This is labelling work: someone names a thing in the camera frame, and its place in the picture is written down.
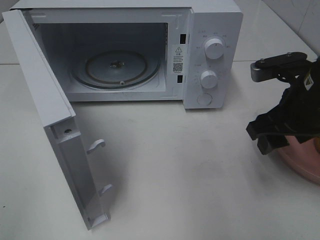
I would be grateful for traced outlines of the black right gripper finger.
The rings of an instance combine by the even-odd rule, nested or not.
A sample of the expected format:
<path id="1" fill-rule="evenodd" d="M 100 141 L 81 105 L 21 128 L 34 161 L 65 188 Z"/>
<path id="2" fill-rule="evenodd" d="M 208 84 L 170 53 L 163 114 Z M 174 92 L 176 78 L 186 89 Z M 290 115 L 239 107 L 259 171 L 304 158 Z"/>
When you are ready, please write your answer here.
<path id="1" fill-rule="evenodd" d="M 257 147 L 262 155 L 267 155 L 275 149 L 289 146 L 289 142 L 283 135 L 263 135 L 258 137 Z"/>
<path id="2" fill-rule="evenodd" d="M 246 131 L 251 140 L 267 135 L 280 136 L 288 132 L 282 123 L 274 121 L 269 115 L 261 114 L 248 123 Z"/>

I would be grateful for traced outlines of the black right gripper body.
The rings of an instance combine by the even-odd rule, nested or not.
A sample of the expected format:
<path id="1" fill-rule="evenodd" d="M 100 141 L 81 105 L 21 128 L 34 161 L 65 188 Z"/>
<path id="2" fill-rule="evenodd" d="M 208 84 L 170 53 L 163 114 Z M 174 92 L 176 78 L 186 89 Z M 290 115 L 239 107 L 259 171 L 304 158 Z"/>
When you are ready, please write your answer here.
<path id="1" fill-rule="evenodd" d="M 288 83 L 278 105 L 262 115 L 283 124 L 300 143 L 320 136 L 320 63 L 312 62 L 304 73 Z"/>

